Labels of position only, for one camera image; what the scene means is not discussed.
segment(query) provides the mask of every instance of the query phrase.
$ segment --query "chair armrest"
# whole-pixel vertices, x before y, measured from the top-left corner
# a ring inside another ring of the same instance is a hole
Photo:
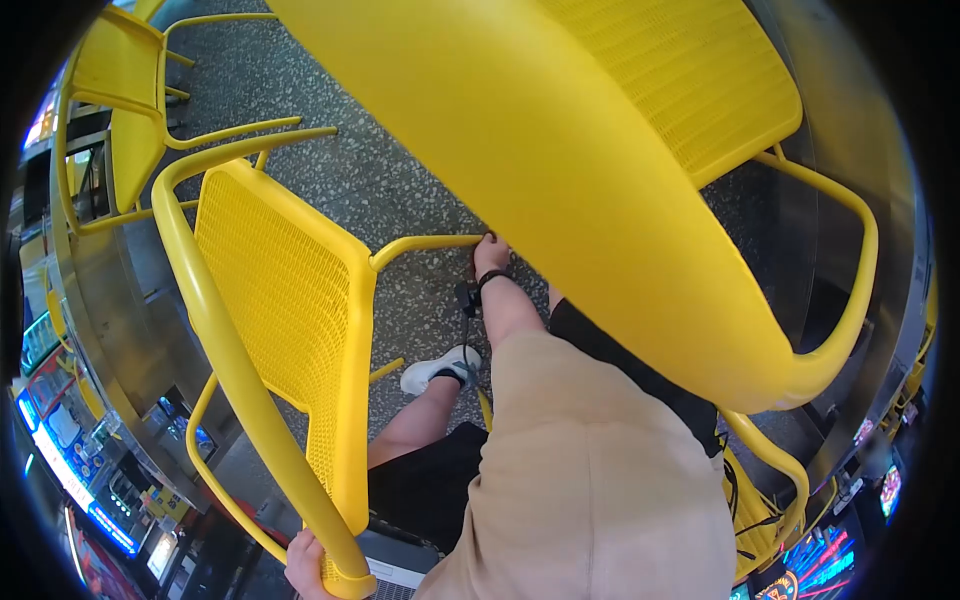
[[[380,273],[383,271],[383,268],[387,266],[387,263],[404,252],[472,246],[479,244],[482,239],[482,235],[471,233],[463,235],[409,235],[407,237],[400,237],[371,256],[370,266],[374,271]]]
[[[847,362],[867,316],[870,296],[874,292],[879,234],[874,213],[862,198],[836,181],[807,169],[802,164],[787,160],[780,144],[774,149],[774,155],[762,152],[755,156],[755,160],[824,192],[853,211],[863,223],[860,259],[847,307],[836,327],[818,348],[807,354],[794,354],[794,366],[786,391],[776,405],[779,410],[787,410],[805,404],[820,394]]]
[[[197,398],[197,403],[193,407],[193,413],[190,414],[190,421],[186,426],[186,453],[190,456],[190,462],[193,463],[197,472],[210,487],[213,495],[217,496],[220,503],[224,505],[227,512],[240,523],[241,527],[247,530],[247,533],[250,534],[257,543],[263,546],[264,550],[269,552],[281,563],[287,564],[287,551],[281,548],[280,544],[276,543],[273,538],[260,529],[257,524],[253,522],[253,519],[237,505],[232,496],[230,496],[220,482],[217,481],[213,472],[210,471],[210,467],[206,465],[204,459],[200,456],[200,450],[197,448],[197,427],[200,427],[200,422],[203,420],[204,413],[206,412],[206,406],[209,404],[210,398],[213,397],[213,392],[216,389],[217,374],[212,372],[206,380],[204,390],[200,392],[200,397]]]

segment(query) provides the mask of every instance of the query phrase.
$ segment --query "terrazzo floor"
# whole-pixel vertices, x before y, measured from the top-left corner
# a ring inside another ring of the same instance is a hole
[[[154,24],[163,29],[186,16],[266,10],[260,0],[171,0]],[[197,60],[193,69],[168,63],[168,84],[192,95],[188,103],[171,109],[171,117],[182,122],[175,131],[178,137],[288,115],[301,115],[300,127],[332,125],[340,129],[333,137],[277,149],[266,170],[372,251],[403,235],[484,230],[484,225],[278,22],[235,21],[183,28],[172,35],[170,48]],[[748,164],[704,190],[706,201],[768,299],[775,294],[769,257],[777,243],[778,208],[771,200],[777,193],[776,177]],[[185,181],[178,193],[182,199],[197,198],[199,185],[199,178]],[[545,282],[518,257],[514,263],[517,282],[545,317]],[[413,252],[391,263],[378,280],[374,299],[372,368],[398,356],[408,364],[435,358],[461,343],[463,321],[453,286],[466,278],[467,265],[467,250]],[[471,326],[469,342],[489,359],[480,324]],[[371,385],[371,438],[411,399],[399,389],[399,374],[393,372]],[[488,372],[482,383],[489,386]],[[305,416],[282,400],[278,406],[303,444]],[[461,392],[451,428],[463,420],[482,424],[475,392],[469,387]],[[755,422],[775,443],[798,457],[809,451],[803,430],[788,414],[763,414]],[[743,452],[735,441],[732,446],[738,454]],[[762,490],[782,486],[782,478],[765,465],[746,454],[742,462]],[[279,496],[245,436],[216,471],[228,491],[254,506]],[[295,531],[298,524],[295,519],[291,522]],[[265,555],[265,562],[272,560]]]

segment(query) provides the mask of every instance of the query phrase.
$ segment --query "black wristband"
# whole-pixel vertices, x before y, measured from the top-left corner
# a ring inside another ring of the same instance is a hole
[[[510,281],[514,280],[511,276],[507,275],[506,271],[503,271],[502,269],[491,269],[484,273],[482,277],[480,277],[480,280],[477,281],[477,306],[483,306],[483,298],[480,296],[480,292],[483,291],[483,286],[487,285],[487,282],[494,277],[501,276],[508,278]]]

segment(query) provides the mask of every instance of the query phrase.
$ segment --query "yellow chair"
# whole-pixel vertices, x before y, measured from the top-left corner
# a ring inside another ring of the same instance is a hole
[[[755,413],[809,401],[844,365],[872,293],[876,222],[783,155],[800,94],[740,0],[267,3],[458,198],[669,380]],[[697,191],[750,158],[863,223],[848,306],[808,354],[793,353]]]
[[[154,18],[154,15],[160,10],[164,2],[166,2],[166,0],[136,0],[136,4],[133,5],[132,10],[133,16],[141,21],[149,22],[150,19]]]
[[[353,537],[367,526],[367,393],[376,275],[410,250],[475,244],[479,235],[404,237],[376,254],[263,172],[267,153],[335,128],[274,133],[175,161],[153,187],[156,224],[204,346],[210,376],[187,427],[198,472],[278,560],[286,553],[232,502],[201,459],[194,432],[223,387],[251,442],[326,549],[324,584],[364,598],[375,582]],[[260,153],[256,166],[243,158]],[[174,187],[204,174],[195,230]],[[268,390],[309,416],[306,456]]]
[[[296,125],[300,117],[285,117],[231,127],[177,139],[167,129],[166,95],[188,99],[190,95],[166,85],[166,61],[188,67],[194,61],[167,50],[167,40],[177,28],[239,19],[275,19],[269,12],[212,14],[177,21],[165,32],[151,27],[113,5],[107,5],[77,45],[64,69],[60,84],[54,137],[54,162],[63,212],[74,233],[87,235],[148,218],[141,209],[140,192],[154,172],[166,148],[187,150],[242,133]],[[110,163],[116,210],[120,216],[105,217],[85,225],[77,219],[68,193],[66,121],[71,101],[113,108],[110,118]]]
[[[783,473],[797,488],[797,497],[786,511],[781,513],[754,487],[746,471],[740,466],[730,447],[724,448],[724,458],[731,464],[737,484],[736,510],[733,514],[733,530],[736,536],[736,575],[733,580],[749,575],[766,566],[780,551],[795,531],[804,530],[806,501],[810,495],[810,482],[806,469],[797,459],[781,450],[756,428],[745,415],[720,410],[730,429],[757,458]],[[724,479],[724,493],[728,502],[732,498],[732,484]],[[766,525],[757,525],[770,519]]]
[[[67,337],[66,319],[63,317],[63,308],[60,304],[60,294],[58,294],[57,289],[50,284],[48,267],[49,263],[43,267],[43,286],[46,289],[43,300],[47,305],[47,313],[50,314],[50,326],[53,327],[54,333],[57,334],[57,341],[60,342],[60,345],[63,346],[63,349],[65,350],[63,356],[66,356],[67,354],[73,354],[74,352],[73,349],[63,341]]]
[[[893,404],[890,405],[890,408],[887,409],[887,414],[879,423],[879,426],[884,430],[891,442],[897,436],[897,432],[900,431],[900,425],[903,423],[900,417],[903,415],[903,410],[906,408],[906,405],[916,397],[917,392],[920,391],[921,384],[924,382],[926,354],[930,350],[933,336],[937,332],[937,317],[940,311],[937,289],[937,277],[936,273],[934,273],[930,280],[930,288],[926,294],[926,325],[924,326],[924,336],[920,343],[920,351],[917,352],[917,358],[913,362],[910,374],[907,375],[906,380],[903,381],[903,385],[900,386],[897,398]]]

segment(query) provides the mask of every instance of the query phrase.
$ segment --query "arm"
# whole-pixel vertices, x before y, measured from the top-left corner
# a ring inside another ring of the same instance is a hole
[[[510,247],[503,238],[492,233],[484,235],[473,251],[473,266],[478,281],[487,271],[506,269],[509,262]],[[483,286],[480,294],[483,322],[493,352],[501,342],[518,331],[545,330],[526,292],[508,278],[494,277]]]

